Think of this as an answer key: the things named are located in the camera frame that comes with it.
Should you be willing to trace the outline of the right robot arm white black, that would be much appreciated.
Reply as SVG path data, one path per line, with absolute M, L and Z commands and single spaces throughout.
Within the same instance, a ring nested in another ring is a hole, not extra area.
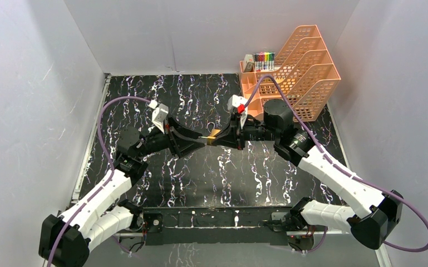
M 264 120 L 247 114 L 247 99 L 234 95 L 228 101 L 231 114 L 226 128 L 213 136 L 212 145 L 241 150 L 247 141 L 273 141 L 275 152 L 319 179 L 345 205 L 302 198 L 287 215 L 272 220 L 272 227 L 306 230 L 320 225 L 342 230 L 367 248 L 377 250 L 399 223 L 402 202 L 396 191 L 384 194 L 356 180 L 356 175 L 336 161 L 307 131 L 294 125 L 293 112 L 280 99 L 267 101 Z

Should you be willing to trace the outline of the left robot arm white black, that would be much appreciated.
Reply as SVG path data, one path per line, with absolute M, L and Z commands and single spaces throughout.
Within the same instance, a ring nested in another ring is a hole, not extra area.
M 38 254 L 54 266 L 83 266 L 90 252 L 123 229 L 142 229 L 142 208 L 129 200 L 116 200 L 143 177 L 144 157 L 169 150 L 181 158 L 204 147 L 202 134 L 173 117 L 156 122 L 144 136 L 136 128 L 121 131 L 111 170 L 74 206 L 42 223 Z

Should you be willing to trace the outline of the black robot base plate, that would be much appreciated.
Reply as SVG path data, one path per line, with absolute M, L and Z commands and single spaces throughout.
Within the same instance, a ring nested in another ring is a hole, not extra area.
M 148 245 L 252 244 L 314 247 L 314 227 L 287 206 L 149 207 L 143 209 Z

